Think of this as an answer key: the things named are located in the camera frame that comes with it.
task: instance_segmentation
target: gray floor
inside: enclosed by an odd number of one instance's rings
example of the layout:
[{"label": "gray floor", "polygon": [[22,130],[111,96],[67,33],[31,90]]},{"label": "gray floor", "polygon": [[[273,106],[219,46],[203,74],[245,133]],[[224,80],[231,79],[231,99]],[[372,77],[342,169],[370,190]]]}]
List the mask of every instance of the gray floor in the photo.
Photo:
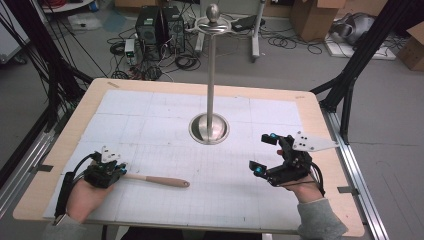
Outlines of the gray floor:
[{"label": "gray floor", "polygon": [[[108,72],[114,62],[106,40],[132,28],[135,19],[129,15],[125,18],[111,9],[103,9],[95,16],[103,28],[81,32],[76,37],[103,71]],[[266,20],[268,30],[289,27],[287,19]],[[101,72],[75,41],[69,35],[66,39],[78,68],[101,77]],[[251,63],[250,41],[222,37],[218,40],[216,84],[309,91],[336,77],[348,62],[347,58],[330,57],[323,45],[320,48],[322,54],[316,55],[302,45],[284,49],[260,39],[261,57]],[[172,72],[169,73],[172,79],[164,75],[159,81],[205,84],[207,57],[200,60],[202,66],[198,70]],[[121,70],[128,69],[124,66],[121,64]],[[47,98],[31,64],[8,64],[1,66],[0,72],[2,166],[44,110]],[[372,60],[355,85],[349,139],[390,239],[424,239],[423,89],[424,73],[410,71],[398,59]],[[39,238],[45,223],[13,219],[13,207],[18,199],[19,196],[0,220],[0,238]],[[90,226],[86,239],[100,238],[100,230],[99,226]],[[109,239],[113,239],[115,232],[116,228],[112,228]],[[361,239],[372,238],[367,232]]]}]

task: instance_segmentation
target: electronic device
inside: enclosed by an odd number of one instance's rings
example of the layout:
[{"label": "electronic device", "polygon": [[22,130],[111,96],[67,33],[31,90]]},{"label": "electronic device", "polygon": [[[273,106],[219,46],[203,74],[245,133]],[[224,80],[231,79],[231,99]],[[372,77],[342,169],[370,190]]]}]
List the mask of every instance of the electronic device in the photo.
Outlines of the electronic device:
[{"label": "electronic device", "polygon": [[181,16],[180,10],[177,6],[170,6],[162,8],[166,36],[169,40],[170,50],[178,53],[185,51],[185,37],[184,37],[184,19]]},{"label": "electronic device", "polygon": [[165,43],[165,30],[159,6],[142,6],[135,24],[144,59],[160,60]]},{"label": "electronic device", "polygon": [[[252,29],[256,24],[256,15],[238,19],[231,23],[231,29],[234,32],[241,32]],[[261,26],[265,24],[265,20],[261,19]]]},{"label": "electronic device", "polygon": [[293,6],[294,0],[271,0],[271,5]]},{"label": "electronic device", "polygon": [[125,58],[128,65],[134,66],[137,64],[137,57],[135,55],[135,39],[125,40]]},{"label": "electronic device", "polygon": [[[56,211],[54,216],[58,218],[66,213],[66,204],[69,196],[71,195],[72,188],[76,181],[80,178],[91,184],[95,188],[108,188],[117,182],[121,176],[127,173],[125,169],[126,164],[121,163],[118,165],[120,154],[116,154],[109,150],[106,146],[102,147],[102,153],[94,152],[84,157],[79,164],[75,167],[74,171],[66,172],[62,187],[60,189],[59,197],[56,203]],[[81,165],[91,159],[91,164],[83,171],[82,174],[77,176],[78,169]]]},{"label": "electronic device", "polygon": [[272,186],[277,187],[284,183],[304,178],[312,173],[311,169],[314,169],[318,176],[312,175],[312,177],[315,178],[315,181],[319,185],[319,190],[324,196],[324,182],[321,170],[312,162],[312,157],[308,152],[338,147],[338,142],[305,134],[300,131],[295,138],[291,135],[283,137],[275,133],[269,135],[263,134],[261,141],[272,145],[277,145],[278,143],[281,147],[281,156],[284,161],[282,165],[269,169],[265,165],[250,161],[249,168],[256,177],[263,178]]}]

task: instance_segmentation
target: black metal post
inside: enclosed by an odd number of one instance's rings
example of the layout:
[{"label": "black metal post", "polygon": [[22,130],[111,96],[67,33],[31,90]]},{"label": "black metal post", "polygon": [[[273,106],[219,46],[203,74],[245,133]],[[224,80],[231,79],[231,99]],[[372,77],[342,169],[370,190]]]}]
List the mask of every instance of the black metal post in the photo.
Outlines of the black metal post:
[{"label": "black metal post", "polygon": [[344,98],[340,134],[346,144],[349,144],[348,127],[355,82],[413,2],[414,0],[388,0],[340,75],[311,90],[312,93],[319,94],[331,89],[320,102],[321,108],[328,112],[336,112],[337,105]]}]

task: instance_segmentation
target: human hand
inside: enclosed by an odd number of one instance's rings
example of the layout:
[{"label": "human hand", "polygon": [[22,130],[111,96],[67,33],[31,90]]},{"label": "human hand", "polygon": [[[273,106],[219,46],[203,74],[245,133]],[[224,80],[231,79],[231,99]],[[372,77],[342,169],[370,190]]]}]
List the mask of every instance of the human hand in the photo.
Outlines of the human hand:
[{"label": "human hand", "polygon": [[300,203],[308,203],[323,198],[318,185],[310,174],[296,181],[286,182],[280,185],[289,191],[293,191]]},{"label": "human hand", "polygon": [[83,179],[79,180],[72,189],[66,205],[69,217],[83,223],[90,213],[103,203],[113,187],[114,185],[107,189],[96,188]]}]

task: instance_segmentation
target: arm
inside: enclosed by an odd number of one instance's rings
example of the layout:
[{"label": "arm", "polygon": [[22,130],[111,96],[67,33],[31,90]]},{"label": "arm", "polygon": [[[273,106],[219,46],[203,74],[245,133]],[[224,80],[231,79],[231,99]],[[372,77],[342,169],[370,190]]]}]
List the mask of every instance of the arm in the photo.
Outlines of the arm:
[{"label": "arm", "polygon": [[328,199],[324,198],[313,178],[308,175],[299,181],[288,182],[282,187],[293,191],[299,200],[297,209],[301,225],[298,233],[302,239],[341,239],[346,226],[334,214]]},{"label": "arm", "polygon": [[72,189],[66,205],[66,221],[57,226],[48,224],[43,233],[43,240],[78,240],[82,239],[85,227],[82,225],[92,211],[98,208],[113,190],[113,185],[107,189],[95,188],[85,180],[79,180]]}]

